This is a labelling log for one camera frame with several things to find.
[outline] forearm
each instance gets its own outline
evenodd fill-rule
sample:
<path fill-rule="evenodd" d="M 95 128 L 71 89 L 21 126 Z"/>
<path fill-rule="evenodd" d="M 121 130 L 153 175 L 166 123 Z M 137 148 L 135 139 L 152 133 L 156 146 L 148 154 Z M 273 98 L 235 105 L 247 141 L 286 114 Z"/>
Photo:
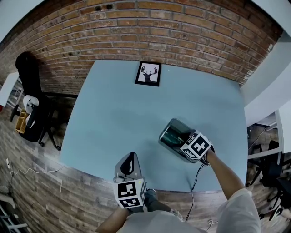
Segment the forearm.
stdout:
<path fill-rule="evenodd" d="M 99 233 L 115 233 L 126 221 L 129 211 L 118 207 L 96 230 Z"/>
<path fill-rule="evenodd" d="M 210 163 L 227 200 L 236 191 L 245 187 L 240 178 L 223 161 L 221 161 L 212 150 L 208 151 L 207 160 Z"/>

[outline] white t-shirt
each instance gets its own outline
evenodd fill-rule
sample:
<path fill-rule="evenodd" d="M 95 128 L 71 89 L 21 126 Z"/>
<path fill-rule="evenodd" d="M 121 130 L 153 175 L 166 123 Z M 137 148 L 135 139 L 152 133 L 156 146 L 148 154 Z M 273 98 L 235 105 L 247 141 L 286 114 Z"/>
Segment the white t-shirt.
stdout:
<path fill-rule="evenodd" d="M 134 213 L 130 215 L 118 233 L 206 233 L 166 211 Z M 220 206 L 216 233 L 260 233 L 258 212 L 245 188 L 235 192 Z"/>

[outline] person's left arm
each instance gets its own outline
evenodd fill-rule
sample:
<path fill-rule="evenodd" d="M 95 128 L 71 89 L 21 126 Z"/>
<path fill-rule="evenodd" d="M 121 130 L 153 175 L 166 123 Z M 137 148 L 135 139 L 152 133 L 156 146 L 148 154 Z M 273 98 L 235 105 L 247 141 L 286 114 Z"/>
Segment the person's left arm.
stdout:
<path fill-rule="evenodd" d="M 129 211 L 117 207 L 117 209 L 97 228 L 98 233 L 116 233 L 126 221 Z"/>

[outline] shirt sleeve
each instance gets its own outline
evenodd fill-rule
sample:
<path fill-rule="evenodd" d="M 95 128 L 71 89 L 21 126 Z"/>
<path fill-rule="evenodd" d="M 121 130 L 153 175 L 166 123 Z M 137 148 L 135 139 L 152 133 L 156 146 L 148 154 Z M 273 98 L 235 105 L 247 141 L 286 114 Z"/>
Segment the shirt sleeve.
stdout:
<path fill-rule="evenodd" d="M 245 188 L 235 192 L 219 208 L 216 233 L 260 233 L 261 224 L 251 192 Z"/>

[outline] white marker cube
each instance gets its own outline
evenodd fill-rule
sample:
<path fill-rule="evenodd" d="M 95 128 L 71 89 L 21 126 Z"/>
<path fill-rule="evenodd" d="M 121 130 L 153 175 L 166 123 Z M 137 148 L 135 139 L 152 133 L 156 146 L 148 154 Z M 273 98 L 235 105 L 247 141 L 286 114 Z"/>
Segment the white marker cube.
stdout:
<path fill-rule="evenodd" d="M 196 131 L 181 147 L 181 150 L 190 159 L 201 159 L 211 146 L 207 137 Z"/>
<path fill-rule="evenodd" d="M 146 184 L 144 179 L 113 183 L 115 200 L 121 208 L 132 208 L 144 205 Z"/>

